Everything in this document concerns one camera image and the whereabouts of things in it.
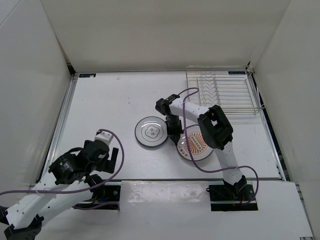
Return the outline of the blue flower plate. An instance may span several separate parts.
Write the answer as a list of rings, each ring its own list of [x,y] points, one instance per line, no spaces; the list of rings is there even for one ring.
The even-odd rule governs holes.
[[[158,148],[168,139],[167,125],[160,117],[147,116],[136,124],[134,135],[141,146]]]

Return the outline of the orange sunburst plate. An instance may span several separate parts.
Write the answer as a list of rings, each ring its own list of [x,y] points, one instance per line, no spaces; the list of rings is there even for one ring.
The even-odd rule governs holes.
[[[190,125],[186,128],[187,138],[189,142],[190,151],[193,159],[196,162],[207,159],[214,151],[210,148],[203,139],[200,127],[196,124]],[[187,161],[192,161],[188,146],[186,143],[186,137],[184,134],[181,135],[180,140],[176,146],[178,155]]]

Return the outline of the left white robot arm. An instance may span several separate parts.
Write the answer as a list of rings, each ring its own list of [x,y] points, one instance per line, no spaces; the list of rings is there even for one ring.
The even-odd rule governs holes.
[[[64,211],[86,200],[100,200],[106,194],[106,181],[93,171],[111,173],[115,177],[118,154],[123,147],[113,149],[101,140],[86,140],[62,154],[50,166],[43,178],[26,196],[10,207],[0,208],[0,221],[8,227],[8,240],[33,240],[42,227]]]

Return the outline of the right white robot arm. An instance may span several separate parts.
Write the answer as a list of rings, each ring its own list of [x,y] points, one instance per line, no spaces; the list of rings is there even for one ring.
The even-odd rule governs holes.
[[[218,105],[204,107],[192,102],[184,102],[179,95],[172,94],[167,98],[159,99],[155,109],[165,116],[168,137],[175,145],[178,145],[181,135],[185,133],[181,117],[198,124],[204,142],[214,150],[223,169],[226,197],[230,200],[238,199],[247,185],[247,180],[238,168],[233,151],[234,130],[221,107]]]

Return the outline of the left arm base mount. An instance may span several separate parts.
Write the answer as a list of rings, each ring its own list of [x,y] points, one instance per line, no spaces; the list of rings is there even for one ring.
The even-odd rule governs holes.
[[[121,181],[107,182],[98,196],[76,204],[77,210],[115,210],[120,211]]]

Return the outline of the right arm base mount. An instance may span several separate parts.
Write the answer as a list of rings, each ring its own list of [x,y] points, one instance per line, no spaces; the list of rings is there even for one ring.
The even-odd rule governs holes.
[[[206,191],[212,212],[258,211],[252,184],[247,184],[238,194],[223,184],[209,185]]]

